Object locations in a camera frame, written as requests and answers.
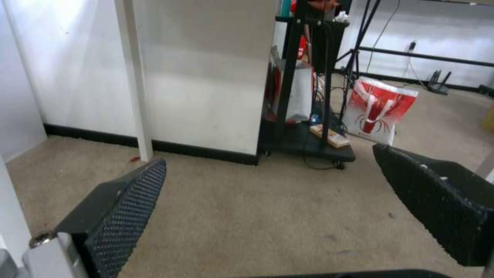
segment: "black baseboard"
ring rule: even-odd
[[[404,78],[404,77],[395,77],[395,76],[380,75],[380,74],[365,73],[365,72],[361,72],[360,75],[365,76],[365,77],[374,78],[374,79],[379,79],[379,80],[389,80],[389,81],[396,81],[396,82],[403,82],[403,83],[410,83],[410,84],[420,84],[420,82],[417,79],[410,79],[410,78]],[[421,80],[421,81],[426,86],[429,83],[429,81],[426,81],[426,80]],[[454,89],[454,90],[462,90],[462,91],[479,93],[478,87],[461,86],[461,85],[454,85],[454,84],[446,84],[446,87],[448,87],[450,89]]]
[[[63,137],[81,138],[89,141],[103,142],[108,144],[138,147],[137,138],[132,136],[116,135],[98,131],[76,129],[69,127],[43,124],[48,135],[58,135]]]
[[[90,141],[117,144],[129,147],[138,147],[137,138],[132,136],[116,135],[111,133],[97,132],[84,129],[62,127],[51,124],[44,124],[44,129],[48,135],[57,135],[71,138],[81,138]],[[257,165],[259,157],[239,152],[203,148],[176,143],[153,140],[153,150],[162,152],[178,153],[189,156],[211,158],[246,165]]]

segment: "beige carpet floor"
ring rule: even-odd
[[[395,145],[476,170],[494,145],[480,128],[492,104],[473,93],[421,92]],[[301,157],[278,153],[255,167],[157,152],[168,164],[166,183],[120,277],[404,268],[480,277],[481,269],[459,266],[399,201],[372,143],[351,140],[357,161],[345,171],[311,170]],[[141,165],[130,162],[136,155],[135,148],[51,136],[8,163],[31,232],[53,228],[97,184]]]

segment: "red object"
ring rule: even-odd
[[[307,49],[307,39],[305,38],[305,36],[302,36],[300,38],[300,46],[298,47],[298,58],[299,60],[301,60],[303,57],[304,57],[304,53]]]
[[[398,94],[383,88],[374,87],[366,82],[362,82],[362,85],[372,95],[372,99],[374,100],[369,115],[362,127],[362,131],[367,134],[372,133],[376,123],[382,118],[391,116],[395,121],[400,120],[415,102],[416,97],[414,96]],[[353,94],[352,98],[363,109],[369,104],[369,100],[365,101],[358,94]]]
[[[295,10],[297,10],[297,0],[291,0],[290,11],[295,12]]]

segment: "yellow object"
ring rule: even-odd
[[[315,136],[323,137],[323,125],[315,125],[310,127],[310,132]],[[340,134],[328,129],[328,144],[335,148],[341,148],[350,145],[350,140],[341,136]]]
[[[482,123],[482,128],[487,131],[494,132],[494,105],[492,105],[489,112],[487,112],[487,116]]]

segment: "black rolling cart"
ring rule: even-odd
[[[366,9],[359,30],[359,35],[354,49],[359,49],[360,43],[364,38],[365,32],[377,10],[380,0],[375,0],[368,18],[367,13],[371,0],[367,0]],[[346,108],[346,99],[349,88],[353,87],[354,80],[358,73],[353,73],[355,62],[357,62],[358,72],[358,52],[348,51],[343,57],[338,58],[339,46],[343,38],[343,32],[348,23],[326,22],[321,20],[312,20],[306,17],[308,12],[307,0],[298,0],[297,9],[293,17],[277,17],[277,21],[287,22],[288,31],[285,37],[285,47],[283,50],[283,59],[286,59],[285,71],[281,86],[281,95],[278,105],[276,122],[267,120],[261,121],[259,134],[259,151],[270,154],[272,151],[284,152],[290,154],[300,154],[307,157],[318,157],[332,161],[338,169],[344,169],[345,162],[355,161],[355,154],[352,147],[334,148],[327,143],[328,129],[345,135],[342,118]],[[326,32],[328,40],[328,50],[326,56],[326,87],[324,92],[324,105],[322,111],[323,136],[317,138],[309,132],[310,124],[302,122],[298,124],[287,124],[288,102],[290,98],[295,66],[298,55],[300,37],[302,36],[304,25],[308,24],[313,28],[322,28]],[[347,76],[344,88],[344,100],[339,116],[335,114],[330,106],[331,101],[331,74],[335,72],[335,64],[344,58],[350,56],[350,60],[343,74]]]

